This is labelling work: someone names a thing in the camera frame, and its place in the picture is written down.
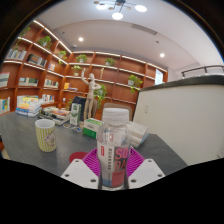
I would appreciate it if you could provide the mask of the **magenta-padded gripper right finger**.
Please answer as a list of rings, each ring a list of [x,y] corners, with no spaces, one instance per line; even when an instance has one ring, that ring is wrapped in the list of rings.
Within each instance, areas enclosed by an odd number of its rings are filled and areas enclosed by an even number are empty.
[[[135,189],[163,178],[165,174],[152,158],[145,159],[134,148],[130,148],[127,160],[128,188]]]

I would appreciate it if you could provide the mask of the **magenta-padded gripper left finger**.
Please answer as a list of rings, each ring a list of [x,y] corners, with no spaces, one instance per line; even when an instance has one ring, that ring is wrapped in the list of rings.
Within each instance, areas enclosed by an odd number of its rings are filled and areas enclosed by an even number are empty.
[[[100,163],[97,150],[75,152],[69,157],[70,165],[61,175],[62,178],[84,188],[97,189],[100,178]]]

